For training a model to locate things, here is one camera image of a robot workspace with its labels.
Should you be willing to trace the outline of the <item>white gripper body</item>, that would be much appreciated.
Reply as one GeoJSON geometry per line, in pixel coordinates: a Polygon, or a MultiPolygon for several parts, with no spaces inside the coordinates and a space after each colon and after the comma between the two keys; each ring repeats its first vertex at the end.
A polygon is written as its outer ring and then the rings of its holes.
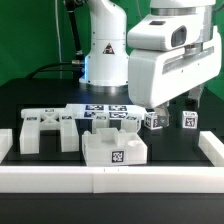
{"type": "Polygon", "coordinates": [[[128,62],[128,92],[133,104],[148,109],[216,77],[221,69],[221,36],[217,27],[203,51],[185,56],[185,49],[168,52],[133,50],[128,62]]]}

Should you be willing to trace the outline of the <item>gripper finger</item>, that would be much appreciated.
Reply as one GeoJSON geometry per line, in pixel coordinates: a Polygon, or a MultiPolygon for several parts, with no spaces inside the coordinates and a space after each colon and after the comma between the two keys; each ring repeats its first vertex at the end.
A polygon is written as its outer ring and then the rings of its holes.
{"type": "Polygon", "coordinates": [[[204,90],[204,85],[200,84],[189,91],[186,99],[186,106],[191,109],[197,109],[200,106],[200,99],[204,90]]]}
{"type": "Polygon", "coordinates": [[[157,114],[158,124],[162,127],[169,125],[169,111],[166,105],[160,105],[155,108],[157,114]]]}

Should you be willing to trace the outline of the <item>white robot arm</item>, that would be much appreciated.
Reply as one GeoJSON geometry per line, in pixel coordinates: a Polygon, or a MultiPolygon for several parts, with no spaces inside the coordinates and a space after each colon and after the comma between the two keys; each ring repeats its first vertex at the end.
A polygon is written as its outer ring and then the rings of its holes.
{"type": "Polygon", "coordinates": [[[126,89],[135,105],[153,109],[169,125],[169,101],[187,92],[197,106],[203,84],[221,69],[221,36],[213,23],[216,0],[151,0],[150,13],[131,30],[110,0],[65,0],[72,14],[89,5],[91,50],[76,42],[81,85],[94,91],[126,89]]]}

